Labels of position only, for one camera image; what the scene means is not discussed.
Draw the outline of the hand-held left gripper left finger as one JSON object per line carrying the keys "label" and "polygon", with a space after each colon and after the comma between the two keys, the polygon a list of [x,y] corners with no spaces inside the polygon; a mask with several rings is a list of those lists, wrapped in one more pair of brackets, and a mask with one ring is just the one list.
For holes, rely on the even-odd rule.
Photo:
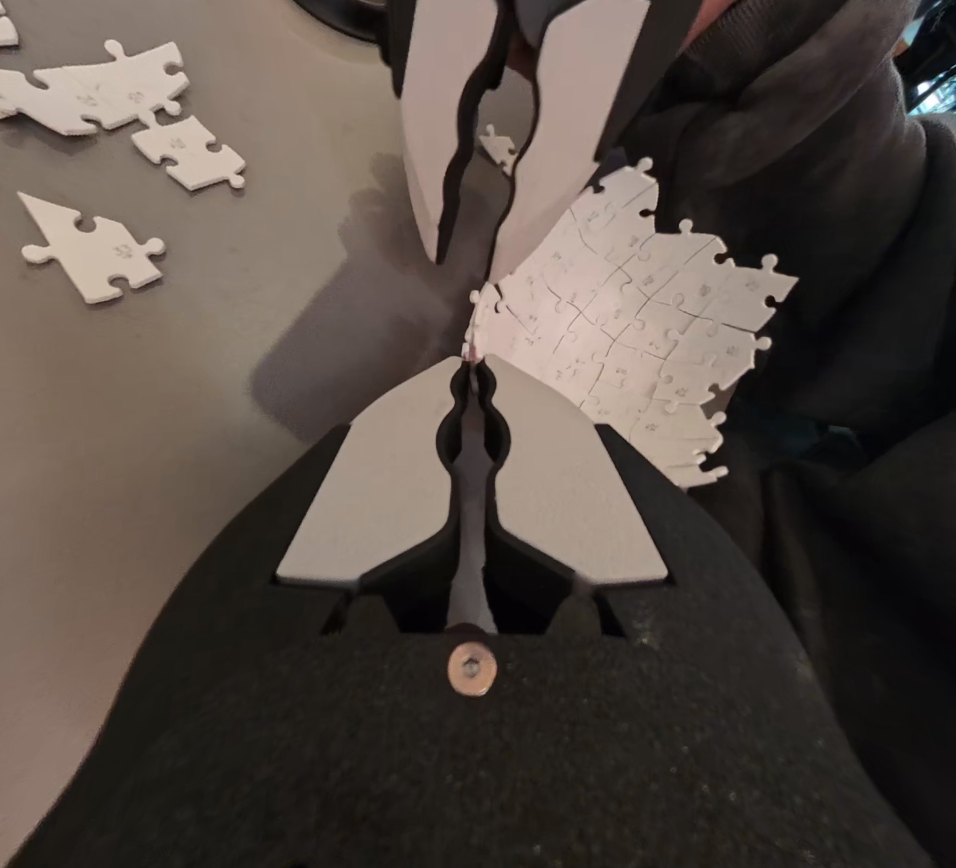
{"label": "hand-held left gripper left finger", "polygon": [[451,357],[367,406],[349,425],[275,576],[356,590],[453,526],[470,368]]}

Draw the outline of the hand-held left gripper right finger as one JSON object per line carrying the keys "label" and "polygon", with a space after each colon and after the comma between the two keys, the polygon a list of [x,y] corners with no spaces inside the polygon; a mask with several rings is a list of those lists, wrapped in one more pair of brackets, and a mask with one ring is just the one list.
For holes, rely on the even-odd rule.
{"label": "hand-held left gripper right finger", "polygon": [[597,426],[566,396],[495,354],[478,366],[485,507],[494,535],[560,583],[658,584],[668,571]]}

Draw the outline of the person's right forearm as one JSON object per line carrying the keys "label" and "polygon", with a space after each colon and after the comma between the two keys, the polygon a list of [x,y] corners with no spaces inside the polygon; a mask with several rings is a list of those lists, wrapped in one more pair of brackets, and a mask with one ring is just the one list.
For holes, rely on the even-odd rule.
{"label": "person's right forearm", "polygon": [[869,264],[904,224],[925,138],[893,62],[918,0],[737,0],[669,68],[629,130],[650,157],[658,228],[692,219],[788,260],[807,235],[825,265]]}

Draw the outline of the partly built puzzle ball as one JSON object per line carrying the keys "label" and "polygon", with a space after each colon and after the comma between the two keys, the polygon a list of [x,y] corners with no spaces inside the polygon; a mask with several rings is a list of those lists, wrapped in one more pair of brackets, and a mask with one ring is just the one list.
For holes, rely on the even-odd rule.
{"label": "partly built puzzle ball", "polygon": [[615,170],[498,284],[472,291],[462,356],[509,362],[606,424],[683,491],[715,484],[723,444],[706,408],[771,347],[762,332],[797,278],[736,264],[688,220],[656,229],[651,160]]}

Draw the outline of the scatter of white puzzle pieces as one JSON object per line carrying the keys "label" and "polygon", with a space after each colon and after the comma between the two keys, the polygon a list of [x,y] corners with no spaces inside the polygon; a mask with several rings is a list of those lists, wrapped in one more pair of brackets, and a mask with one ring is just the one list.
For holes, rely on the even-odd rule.
{"label": "scatter of white puzzle pieces", "polygon": [[[87,65],[35,70],[31,77],[2,69],[2,118],[25,116],[62,136],[89,136],[134,122],[137,150],[150,162],[166,164],[168,176],[196,192],[227,183],[245,187],[245,160],[221,143],[195,116],[182,118],[179,96],[189,81],[184,59],[173,42],[136,54],[115,39],[103,45],[110,59]],[[91,230],[79,227],[80,214],[66,206],[18,192],[18,198],[45,242],[27,245],[29,264],[56,262],[88,305],[122,296],[116,281],[130,289],[161,279],[153,258],[165,253],[159,238],[139,242],[125,225],[96,217]]]}

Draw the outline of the white jigsaw puzzle piece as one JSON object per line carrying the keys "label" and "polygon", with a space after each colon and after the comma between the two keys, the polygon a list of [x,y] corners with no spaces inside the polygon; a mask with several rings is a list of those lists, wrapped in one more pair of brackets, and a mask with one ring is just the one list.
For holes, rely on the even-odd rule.
{"label": "white jigsaw puzzle piece", "polygon": [[476,134],[476,149],[506,177],[511,177],[517,160],[512,139],[499,134],[491,124]]}

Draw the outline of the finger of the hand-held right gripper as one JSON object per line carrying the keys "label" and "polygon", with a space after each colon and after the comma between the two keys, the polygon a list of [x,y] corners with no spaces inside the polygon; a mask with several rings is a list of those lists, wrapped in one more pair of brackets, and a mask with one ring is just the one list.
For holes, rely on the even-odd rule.
{"label": "finger of the hand-held right gripper", "polygon": [[582,0],[547,26],[534,126],[512,169],[489,283],[532,255],[598,167],[598,145],[649,9],[649,0]]}
{"label": "finger of the hand-held right gripper", "polygon": [[392,0],[401,157],[427,258],[443,264],[484,94],[504,70],[508,0]]}

